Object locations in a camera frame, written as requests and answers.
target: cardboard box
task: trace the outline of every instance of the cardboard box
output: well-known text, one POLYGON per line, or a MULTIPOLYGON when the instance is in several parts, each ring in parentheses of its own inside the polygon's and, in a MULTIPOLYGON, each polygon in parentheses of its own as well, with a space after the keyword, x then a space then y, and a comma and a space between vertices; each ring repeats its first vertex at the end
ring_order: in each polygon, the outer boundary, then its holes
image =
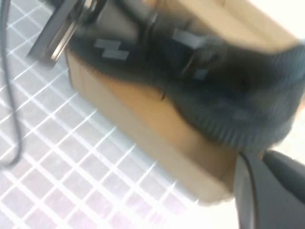
MULTIPOLYGON (((205 29, 266 52, 298 42, 245 1, 166 0, 160 6, 194 15, 205 29), (265 27, 259 28, 257 17, 265 27), (274 36, 268 36, 270 31, 280 36, 276 42, 274 36)), ((214 202, 232 196, 236 152, 204 138, 154 89, 113 80, 86 65, 69 49, 66 55, 73 87, 200 200, 214 202)))

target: tiled floor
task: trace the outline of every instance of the tiled floor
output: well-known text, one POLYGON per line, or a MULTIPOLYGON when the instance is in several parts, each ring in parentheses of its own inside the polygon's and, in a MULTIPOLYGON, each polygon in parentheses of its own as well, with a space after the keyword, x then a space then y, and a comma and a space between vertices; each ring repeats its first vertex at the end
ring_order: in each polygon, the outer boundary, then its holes
MULTIPOLYGON (((198 207, 175 179, 72 90, 62 58, 45 70, 26 54, 51 11, 38 0, 13 0, 9 62, 22 115, 26 153, 0 173, 3 229, 237 228, 234 202, 198 207)), ((0 84, 0 159, 15 136, 0 84)))

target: black object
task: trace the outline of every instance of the black object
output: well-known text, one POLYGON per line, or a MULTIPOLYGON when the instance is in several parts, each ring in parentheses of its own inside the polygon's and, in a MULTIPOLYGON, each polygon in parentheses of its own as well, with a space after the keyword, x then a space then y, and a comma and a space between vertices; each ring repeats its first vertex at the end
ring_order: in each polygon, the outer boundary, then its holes
POLYGON ((10 78, 10 71, 7 60, 7 52, 6 52, 6 47, 7 47, 6 28, 7 28, 9 11, 10 11, 10 0, 3 0, 1 2, 1 16, 0 16, 0 36, 1 36, 0 49, 1 49, 2 67, 4 71, 4 82, 6 84, 8 99, 12 110, 12 118, 14 122, 14 128, 16 131, 17 145, 15 151, 15 157, 10 162, 0 163, 0 170, 8 169, 15 166, 21 160, 21 156, 23 152, 22 130, 18 119, 15 96, 10 84, 11 78, 10 78))
POLYGON ((62 43, 70 38, 78 56, 115 79, 166 92, 180 114, 209 138, 259 152, 289 133, 305 86, 302 45, 274 55, 246 50, 195 31, 191 20, 161 14, 141 0, 49 2, 56 10, 30 52, 38 60, 55 64, 50 53, 64 46, 50 46, 50 39, 60 25, 74 23, 74 36, 69 33, 62 43))
POLYGON ((234 195, 240 229, 305 226, 305 166, 276 151, 238 156, 234 195))

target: black cable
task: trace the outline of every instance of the black cable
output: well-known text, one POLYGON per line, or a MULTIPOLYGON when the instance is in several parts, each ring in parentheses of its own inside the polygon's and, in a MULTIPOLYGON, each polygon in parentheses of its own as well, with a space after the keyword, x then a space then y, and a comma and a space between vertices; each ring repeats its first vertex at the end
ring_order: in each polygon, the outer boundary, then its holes
POLYGON ((8 22, 8 17, 9 17, 9 11, 10 11, 10 0, 2 0, 1 1, 1 16, 0 16, 0 39, 1 39, 1 57, 2 57, 2 67, 4 71, 4 82, 7 87, 7 93, 8 93, 8 99, 10 102, 10 106, 12 109, 12 118, 14 121, 14 126, 15 126, 15 131, 17 135, 17 149, 15 152, 15 157, 12 161, 8 163, 0 163, 0 170, 2 169, 8 169, 13 166, 15 166, 20 160, 22 156, 22 150, 23 150, 23 145, 22 145, 22 131, 20 127, 20 122, 18 120, 18 115, 17 115, 17 106, 16 106, 16 100, 13 94, 13 90, 10 84, 10 71, 9 71, 9 66, 8 66, 8 59, 7 59, 7 52, 6 52, 6 47, 7 47, 7 22, 8 22))

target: gray stripe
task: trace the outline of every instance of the gray stripe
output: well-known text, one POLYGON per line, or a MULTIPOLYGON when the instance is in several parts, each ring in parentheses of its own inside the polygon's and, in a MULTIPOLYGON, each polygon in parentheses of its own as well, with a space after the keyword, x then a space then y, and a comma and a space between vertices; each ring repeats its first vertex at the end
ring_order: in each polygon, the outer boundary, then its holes
POLYGON ((128 55, 129 55, 128 51, 108 50, 108 49, 106 49, 103 52, 102 57, 103 58, 126 60, 128 55))
POLYGON ((103 48, 103 49, 112 49, 118 50, 121 45, 121 42, 118 41, 111 41, 111 40, 103 40, 97 39, 94 46, 96 48, 103 48))

